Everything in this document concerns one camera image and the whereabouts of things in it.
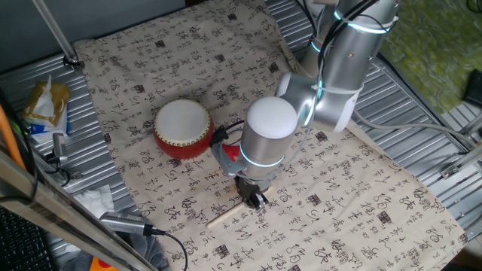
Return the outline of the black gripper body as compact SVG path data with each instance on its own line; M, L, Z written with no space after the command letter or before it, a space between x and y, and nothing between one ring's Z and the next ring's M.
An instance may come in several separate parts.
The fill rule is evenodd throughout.
M242 198L249 198L252 193L265 193L270 187L269 180L253 181L247 178L235 177L234 181L237 192Z

